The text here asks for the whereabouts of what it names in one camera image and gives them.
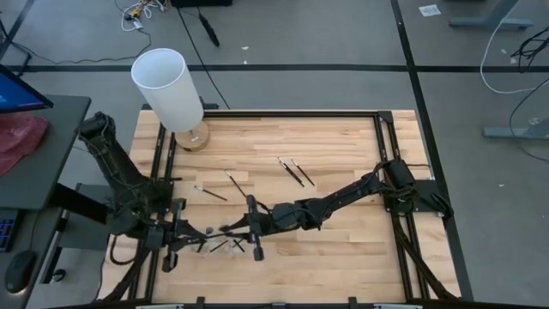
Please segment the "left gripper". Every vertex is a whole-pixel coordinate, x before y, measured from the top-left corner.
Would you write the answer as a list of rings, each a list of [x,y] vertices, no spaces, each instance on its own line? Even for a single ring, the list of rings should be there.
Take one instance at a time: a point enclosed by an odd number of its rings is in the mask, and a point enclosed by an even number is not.
[[[148,235],[152,237],[149,245],[152,249],[167,247],[167,254],[162,262],[162,271],[169,273],[178,264],[178,251],[189,245],[203,245],[207,235],[189,224],[180,216],[186,207],[185,198],[177,198],[172,202],[172,220],[159,221]]]

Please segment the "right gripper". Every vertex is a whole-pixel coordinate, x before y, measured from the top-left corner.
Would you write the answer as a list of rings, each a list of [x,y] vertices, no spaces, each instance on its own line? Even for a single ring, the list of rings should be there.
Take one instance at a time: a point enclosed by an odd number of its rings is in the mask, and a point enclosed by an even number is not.
[[[236,239],[250,241],[253,245],[253,255],[255,261],[264,259],[263,248],[261,246],[261,236],[275,233],[274,218],[270,214],[261,213],[257,209],[257,200],[252,195],[246,196],[246,204],[248,213],[243,214],[243,217],[230,225],[223,225],[219,230],[227,233],[241,227],[250,228],[250,233],[229,233],[229,236]]]

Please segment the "round head makeup brush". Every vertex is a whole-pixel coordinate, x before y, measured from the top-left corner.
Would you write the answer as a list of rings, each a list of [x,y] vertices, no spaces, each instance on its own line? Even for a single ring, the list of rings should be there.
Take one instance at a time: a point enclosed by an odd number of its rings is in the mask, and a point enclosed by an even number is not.
[[[213,231],[214,231],[214,229],[213,229],[212,227],[208,227],[208,228],[206,229],[206,231],[205,231],[205,234],[206,234],[206,235],[210,235]],[[204,245],[205,245],[205,243],[201,243],[201,244],[198,246],[196,252],[197,252],[197,253],[200,253]]]

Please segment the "fluffy head makeup brush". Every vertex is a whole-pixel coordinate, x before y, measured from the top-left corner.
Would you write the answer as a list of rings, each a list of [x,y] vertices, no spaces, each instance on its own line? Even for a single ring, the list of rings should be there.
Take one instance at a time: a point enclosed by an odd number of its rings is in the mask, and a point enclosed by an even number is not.
[[[226,250],[230,253],[245,253],[244,244],[247,236],[244,233],[233,232],[228,225],[219,227],[219,231],[225,236]]]

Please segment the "clear plastic pouch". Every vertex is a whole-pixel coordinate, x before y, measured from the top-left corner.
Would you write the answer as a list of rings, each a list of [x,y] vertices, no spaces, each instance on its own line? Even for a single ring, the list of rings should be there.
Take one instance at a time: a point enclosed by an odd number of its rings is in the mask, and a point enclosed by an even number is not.
[[[216,245],[224,241],[225,237],[217,237],[212,239],[207,239],[205,245],[203,246],[200,254],[202,257],[208,256],[223,256],[223,257],[233,257],[243,253],[230,253],[226,250],[226,245],[223,245],[220,249],[214,251],[213,253],[208,253],[210,249],[214,248]]]

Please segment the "white shade wooden base lamp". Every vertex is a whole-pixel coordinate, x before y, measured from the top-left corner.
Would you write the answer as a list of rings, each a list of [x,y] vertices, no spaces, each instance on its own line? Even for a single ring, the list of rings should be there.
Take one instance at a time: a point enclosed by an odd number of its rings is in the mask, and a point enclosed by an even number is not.
[[[188,152],[205,148],[208,125],[184,57],[173,49],[147,51],[132,64],[130,76],[177,145]]]

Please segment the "black desk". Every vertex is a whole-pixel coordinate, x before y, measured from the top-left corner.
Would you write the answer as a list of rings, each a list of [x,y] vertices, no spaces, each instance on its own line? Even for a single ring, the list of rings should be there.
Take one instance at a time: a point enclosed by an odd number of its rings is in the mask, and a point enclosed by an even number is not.
[[[48,204],[91,104],[86,96],[46,97],[53,107],[31,112],[48,121],[46,133],[36,150],[0,176],[0,209],[39,210]]]

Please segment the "black computer mouse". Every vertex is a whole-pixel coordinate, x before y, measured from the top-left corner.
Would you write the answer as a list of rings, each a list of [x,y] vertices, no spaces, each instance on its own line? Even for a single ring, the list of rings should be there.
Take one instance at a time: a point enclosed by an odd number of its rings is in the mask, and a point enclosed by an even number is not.
[[[4,286],[9,293],[20,293],[28,286],[35,261],[36,253],[32,250],[21,251],[12,258],[4,275]]]

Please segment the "keyboard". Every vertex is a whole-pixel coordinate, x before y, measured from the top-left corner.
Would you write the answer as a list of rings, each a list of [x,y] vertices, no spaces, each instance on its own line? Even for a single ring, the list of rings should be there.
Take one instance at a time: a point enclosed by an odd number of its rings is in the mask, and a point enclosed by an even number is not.
[[[7,252],[10,250],[15,235],[15,224],[15,217],[0,218],[0,252]]]

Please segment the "red cloth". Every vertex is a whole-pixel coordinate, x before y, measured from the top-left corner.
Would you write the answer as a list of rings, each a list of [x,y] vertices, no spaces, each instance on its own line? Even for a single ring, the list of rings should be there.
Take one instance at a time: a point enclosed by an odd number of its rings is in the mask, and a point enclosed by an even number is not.
[[[0,114],[0,176],[39,146],[48,125],[30,112]]]

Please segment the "black stick-shaped plug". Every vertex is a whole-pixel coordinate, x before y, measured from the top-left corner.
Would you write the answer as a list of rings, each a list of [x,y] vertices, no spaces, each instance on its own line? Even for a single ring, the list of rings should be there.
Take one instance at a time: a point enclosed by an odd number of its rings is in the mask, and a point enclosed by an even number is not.
[[[198,14],[198,18],[199,18],[203,28],[205,29],[209,39],[214,44],[214,46],[219,47],[220,46],[219,39],[218,39],[214,29],[210,25],[209,21],[207,20],[207,18],[202,13]]]

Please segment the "computer monitor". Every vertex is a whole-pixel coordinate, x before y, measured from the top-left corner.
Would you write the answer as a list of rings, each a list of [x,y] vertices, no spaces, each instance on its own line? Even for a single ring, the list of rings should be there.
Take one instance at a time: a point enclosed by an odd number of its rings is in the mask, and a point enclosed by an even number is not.
[[[0,64],[0,114],[53,108],[43,94]]]

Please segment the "black box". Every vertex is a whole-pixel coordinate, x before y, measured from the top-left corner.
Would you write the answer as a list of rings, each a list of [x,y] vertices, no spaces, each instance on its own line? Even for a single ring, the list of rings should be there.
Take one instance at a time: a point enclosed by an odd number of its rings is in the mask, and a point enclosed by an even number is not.
[[[214,6],[231,6],[233,0],[170,0],[173,7],[214,7]]]

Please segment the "grey desk foot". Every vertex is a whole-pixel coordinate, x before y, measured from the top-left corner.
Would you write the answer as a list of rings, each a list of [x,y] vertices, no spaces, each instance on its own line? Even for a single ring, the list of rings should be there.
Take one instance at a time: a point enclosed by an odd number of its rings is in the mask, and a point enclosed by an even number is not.
[[[534,25],[531,19],[512,18],[510,14],[520,0],[499,0],[491,13],[481,17],[453,17],[451,27],[483,29],[525,30]]]
[[[521,107],[549,83],[547,77],[542,83],[535,88],[532,88],[528,93],[517,103],[508,117],[506,126],[500,127],[485,127],[481,133],[483,137],[494,139],[515,139],[515,140],[545,140],[549,141],[549,117],[544,118],[540,122],[530,124],[528,127],[515,127],[514,117]]]

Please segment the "black aluminium table frame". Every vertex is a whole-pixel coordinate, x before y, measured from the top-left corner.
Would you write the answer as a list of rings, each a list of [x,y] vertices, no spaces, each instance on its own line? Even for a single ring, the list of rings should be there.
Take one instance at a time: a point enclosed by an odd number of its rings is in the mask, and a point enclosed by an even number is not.
[[[191,153],[175,144],[153,112],[142,111],[130,145],[131,159],[142,173],[175,178],[175,196],[187,201],[183,218],[200,230],[231,224],[246,210],[244,197],[224,170],[246,195],[269,207],[327,196],[360,179],[378,162],[397,156],[408,162],[420,184],[433,181],[412,111],[209,111],[205,122],[209,143]],[[397,243],[396,226],[402,226],[443,287],[468,299],[442,215],[418,205],[411,215],[393,216],[377,195],[335,212],[321,229],[264,237],[265,257],[260,262],[254,260],[249,243],[246,253],[233,257],[202,257],[195,252],[197,245],[184,248],[177,268],[169,273],[161,269],[162,256],[154,254],[143,265],[130,296],[187,306],[315,308],[433,297]]]

